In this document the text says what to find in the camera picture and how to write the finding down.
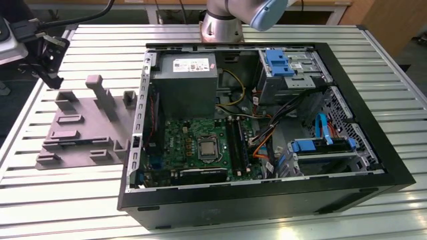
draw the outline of black cable on table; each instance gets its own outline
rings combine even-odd
[[[80,23],[84,23],[86,21],[90,21],[93,19],[97,19],[97,18],[102,17],[109,12],[109,10],[113,7],[113,4],[114,4],[114,0],[109,0],[109,2],[106,4],[106,7],[98,13],[96,13],[96,14],[93,14],[90,16],[78,17],[78,18],[69,19],[69,20],[50,21],[50,22],[41,23],[39,24],[39,28],[41,29],[49,29],[49,28],[54,28],[54,27],[72,25],[72,24],[80,24]]]
[[[178,4],[180,4],[180,9],[181,9],[181,18],[184,19],[184,24],[186,24],[186,14],[185,14],[182,0],[178,0]]]

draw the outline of cpu socket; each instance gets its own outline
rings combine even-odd
[[[218,144],[216,135],[200,135],[197,137],[197,156],[205,164],[218,159]]]

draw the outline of wooden cabinet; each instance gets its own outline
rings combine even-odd
[[[427,23],[427,0],[353,0],[340,25],[364,25],[396,56]]]

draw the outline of red wire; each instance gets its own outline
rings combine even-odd
[[[149,139],[152,138],[152,135],[154,133],[154,103],[153,103],[153,97],[152,96],[149,96],[149,105],[150,105],[149,108],[150,108],[150,124],[152,125],[150,125],[150,133],[149,133],[144,148],[146,148],[148,143],[149,143]]]

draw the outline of ram slot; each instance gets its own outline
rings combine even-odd
[[[230,168],[234,176],[241,176],[242,166],[240,165],[240,159],[237,154],[237,144],[234,136],[234,126],[233,121],[228,120],[225,123],[225,134],[226,134],[226,143],[228,143],[228,153],[230,159]]]
[[[242,171],[249,172],[250,171],[250,164],[249,164],[249,157],[248,157],[248,146],[245,141],[245,135],[241,128],[241,122],[236,121],[237,130],[238,130],[238,153],[240,153],[240,161],[244,166]]]
[[[234,140],[234,146],[236,146],[236,152],[238,155],[238,166],[240,166],[240,171],[245,172],[246,171],[246,165],[245,165],[245,159],[244,159],[244,153],[241,151],[242,145],[244,145],[244,137],[240,135],[240,129],[238,129],[238,121],[234,120],[232,122],[232,130],[233,130],[233,140]]]

